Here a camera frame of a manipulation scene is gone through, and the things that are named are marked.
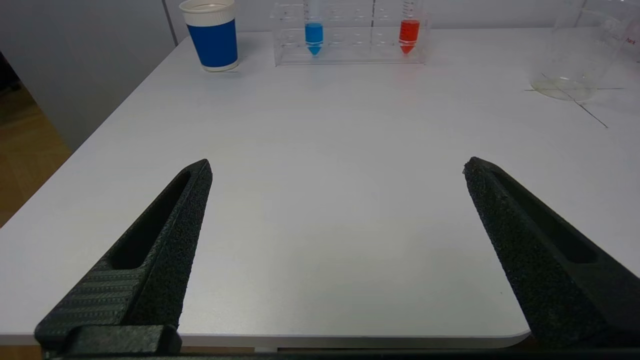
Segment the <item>test tube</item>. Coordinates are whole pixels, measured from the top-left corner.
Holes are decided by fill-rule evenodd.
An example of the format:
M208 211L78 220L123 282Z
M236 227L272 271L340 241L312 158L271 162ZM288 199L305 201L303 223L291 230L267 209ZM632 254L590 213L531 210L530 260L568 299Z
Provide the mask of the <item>test tube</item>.
M415 0L404 0L403 20L400 26L400 48L404 54L409 54L418 42L420 34L420 19L416 17Z
M307 47L313 56L317 56L324 42L321 0L305 0L305 37Z

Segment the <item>red liquid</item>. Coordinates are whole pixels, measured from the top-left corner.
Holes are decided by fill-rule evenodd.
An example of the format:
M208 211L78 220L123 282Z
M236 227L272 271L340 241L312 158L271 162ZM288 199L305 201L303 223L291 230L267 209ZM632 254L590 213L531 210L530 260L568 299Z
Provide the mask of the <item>red liquid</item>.
M404 54L408 54L413 50L418 42L420 34L420 20L408 19L402 21L400 27L400 48Z

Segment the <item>test tube rack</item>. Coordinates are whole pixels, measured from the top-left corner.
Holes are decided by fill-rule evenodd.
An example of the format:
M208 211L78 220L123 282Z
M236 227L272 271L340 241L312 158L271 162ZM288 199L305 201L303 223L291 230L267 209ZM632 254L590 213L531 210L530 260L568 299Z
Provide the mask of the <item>test tube rack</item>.
M277 3L271 14L276 66L347 63L425 63L431 19L424 0L413 0L420 20L417 44L399 43L402 0L321 0L324 42L314 56L305 40L302 1Z

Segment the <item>blue test tube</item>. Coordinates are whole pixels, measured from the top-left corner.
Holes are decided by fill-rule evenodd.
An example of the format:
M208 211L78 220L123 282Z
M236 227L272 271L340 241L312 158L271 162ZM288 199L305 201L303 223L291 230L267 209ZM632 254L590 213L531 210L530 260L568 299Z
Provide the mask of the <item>blue test tube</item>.
M321 1L305 0L305 37L307 47L313 56L318 55L324 42Z

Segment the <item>cup rim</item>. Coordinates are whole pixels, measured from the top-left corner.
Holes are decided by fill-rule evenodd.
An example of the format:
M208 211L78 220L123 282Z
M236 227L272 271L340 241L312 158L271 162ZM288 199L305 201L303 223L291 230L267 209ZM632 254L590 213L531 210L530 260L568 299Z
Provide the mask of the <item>cup rim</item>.
M215 13L228 10L229 7L234 5L236 0L187 0L180 4L180 10L186 13ZM194 9L196 6L218 4L224 6L216 6L212 8Z

